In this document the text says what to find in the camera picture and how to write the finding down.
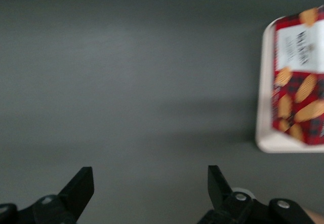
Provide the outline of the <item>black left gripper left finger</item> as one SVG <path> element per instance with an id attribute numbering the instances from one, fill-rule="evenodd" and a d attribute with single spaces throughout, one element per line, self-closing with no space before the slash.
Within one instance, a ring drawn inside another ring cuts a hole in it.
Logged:
<path id="1" fill-rule="evenodd" d="M 41 197 L 25 209 L 1 204 L 1 223 L 77 223 L 93 193 L 93 169 L 83 167 L 58 194 Z"/>

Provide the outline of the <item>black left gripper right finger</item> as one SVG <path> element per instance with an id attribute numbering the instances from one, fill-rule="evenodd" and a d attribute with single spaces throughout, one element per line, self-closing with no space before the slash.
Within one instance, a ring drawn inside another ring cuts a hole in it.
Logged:
<path id="1" fill-rule="evenodd" d="M 213 209 L 198 224 L 314 223 L 292 200 L 275 198 L 265 205 L 242 190 L 233 190 L 217 165 L 208 167 L 208 193 Z"/>

